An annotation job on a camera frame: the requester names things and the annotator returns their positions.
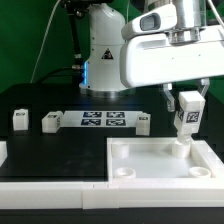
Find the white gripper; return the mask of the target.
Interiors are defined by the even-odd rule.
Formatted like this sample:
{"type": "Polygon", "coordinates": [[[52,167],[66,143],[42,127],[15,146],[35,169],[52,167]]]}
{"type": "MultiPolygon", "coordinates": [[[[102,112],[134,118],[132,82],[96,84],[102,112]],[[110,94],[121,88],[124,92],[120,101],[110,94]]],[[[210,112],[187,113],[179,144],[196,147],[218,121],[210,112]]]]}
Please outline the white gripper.
{"type": "Polygon", "coordinates": [[[224,30],[202,30],[200,41],[184,45],[171,45],[164,33],[137,36],[121,48],[120,75],[128,88],[163,84],[167,110],[174,112],[171,83],[204,78],[199,83],[204,97],[208,77],[224,75],[224,30]]]}

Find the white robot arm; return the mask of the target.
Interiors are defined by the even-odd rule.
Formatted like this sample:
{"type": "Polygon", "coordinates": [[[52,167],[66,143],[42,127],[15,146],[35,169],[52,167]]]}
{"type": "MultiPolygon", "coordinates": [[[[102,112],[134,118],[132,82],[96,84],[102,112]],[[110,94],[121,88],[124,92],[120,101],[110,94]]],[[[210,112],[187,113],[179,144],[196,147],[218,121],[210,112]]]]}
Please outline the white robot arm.
{"type": "Polygon", "coordinates": [[[116,98],[159,85],[173,112],[173,83],[197,80],[204,95],[209,79],[224,75],[224,17],[206,20],[206,10],[220,0],[130,0],[141,15],[129,22],[109,6],[112,1],[61,0],[82,93],[116,98]]]}

